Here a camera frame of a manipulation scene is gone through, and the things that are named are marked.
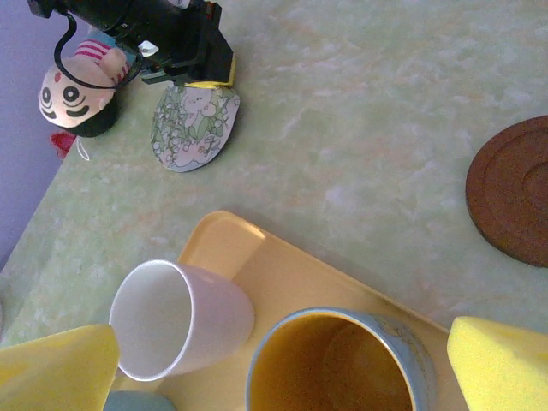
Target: oval coaster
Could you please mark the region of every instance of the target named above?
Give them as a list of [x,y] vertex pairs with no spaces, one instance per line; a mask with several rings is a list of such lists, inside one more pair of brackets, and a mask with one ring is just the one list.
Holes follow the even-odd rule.
[[212,161],[234,126],[240,97],[231,88],[168,86],[152,123],[152,150],[167,169],[186,172]]
[[548,267],[548,116],[489,140],[470,165],[466,198],[488,242],[524,263]]

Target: doll eye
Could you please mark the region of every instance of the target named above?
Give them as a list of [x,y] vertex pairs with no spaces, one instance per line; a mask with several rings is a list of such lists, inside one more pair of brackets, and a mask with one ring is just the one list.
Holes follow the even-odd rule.
[[72,103],[73,101],[76,101],[79,96],[80,96],[80,92],[78,91],[78,89],[76,87],[68,86],[63,90],[63,97],[69,103]]
[[42,100],[46,104],[48,104],[51,100],[51,92],[48,87],[44,87],[44,90],[42,90]]

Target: purple wall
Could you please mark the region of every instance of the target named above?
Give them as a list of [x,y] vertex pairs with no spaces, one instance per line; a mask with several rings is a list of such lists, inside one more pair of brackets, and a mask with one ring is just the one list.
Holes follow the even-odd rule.
[[[58,130],[38,111],[38,92],[64,17],[31,14],[25,0],[3,0],[0,13],[0,270],[39,204],[61,160],[50,145]],[[86,27],[79,25],[79,32]],[[77,40],[67,45],[73,51]]]

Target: cork coaster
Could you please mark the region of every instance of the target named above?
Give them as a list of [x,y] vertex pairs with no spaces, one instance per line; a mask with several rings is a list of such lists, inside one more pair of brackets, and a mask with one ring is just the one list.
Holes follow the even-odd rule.
[[524,263],[548,267],[548,116],[489,140],[470,165],[466,197],[488,242]]

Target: red tassel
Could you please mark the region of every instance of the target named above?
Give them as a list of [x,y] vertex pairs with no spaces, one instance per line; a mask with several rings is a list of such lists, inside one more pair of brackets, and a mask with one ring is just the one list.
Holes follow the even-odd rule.
[[76,135],[71,134],[67,131],[54,133],[50,137],[50,142],[57,149],[57,156],[59,158],[67,157],[70,147],[72,146],[75,140],[76,140]]

